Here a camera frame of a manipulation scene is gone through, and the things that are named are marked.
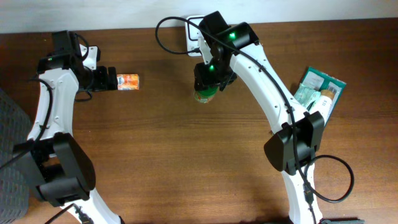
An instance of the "wood surface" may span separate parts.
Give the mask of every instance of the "wood surface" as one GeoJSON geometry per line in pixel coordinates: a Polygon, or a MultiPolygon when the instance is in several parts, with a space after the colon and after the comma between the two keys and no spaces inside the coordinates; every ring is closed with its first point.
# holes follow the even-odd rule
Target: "wood surface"
{"type": "MultiPolygon", "coordinates": [[[[318,154],[347,161],[355,188],[343,203],[319,200],[325,218],[398,222],[398,19],[253,24],[282,81],[295,91],[308,66],[347,83],[318,154]]],[[[73,135],[93,161],[96,188],[126,223],[239,223],[287,217],[284,182],[263,145],[269,123],[242,80],[208,104],[193,98],[201,58],[171,55],[154,29],[81,31],[101,49],[99,65],[138,73],[141,89],[94,93],[75,103],[73,135]]],[[[27,83],[52,51],[49,33],[0,35],[0,87],[34,119],[39,85],[27,83]]],[[[183,28],[162,29],[185,49],[183,28]]],[[[331,198],[346,169],[317,162],[315,186],[331,198]]],[[[59,211],[31,198],[15,222],[44,223],[59,211]]],[[[57,223],[76,223],[65,214],[57,223]]]]}

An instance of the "bottle cap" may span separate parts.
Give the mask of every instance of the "bottle cap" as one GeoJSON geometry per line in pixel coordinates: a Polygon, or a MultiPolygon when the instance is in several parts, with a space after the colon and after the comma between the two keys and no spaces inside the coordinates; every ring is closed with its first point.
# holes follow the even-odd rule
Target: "bottle cap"
{"type": "Polygon", "coordinates": [[[334,97],[335,97],[335,94],[332,91],[330,91],[330,90],[321,90],[321,96],[327,96],[331,100],[333,100],[334,97]]]}

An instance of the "gray container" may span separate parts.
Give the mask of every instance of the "gray container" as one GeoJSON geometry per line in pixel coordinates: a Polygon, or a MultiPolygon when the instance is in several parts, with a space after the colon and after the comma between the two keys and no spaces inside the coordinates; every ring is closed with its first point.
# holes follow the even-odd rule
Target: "gray container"
{"type": "MultiPolygon", "coordinates": [[[[0,89],[0,164],[12,158],[15,144],[26,142],[32,123],[24,111],[0,89]]],[[[29,187],[13,164],[0,172],[0,224],[22,218],[28,208],[29,187]]]]}

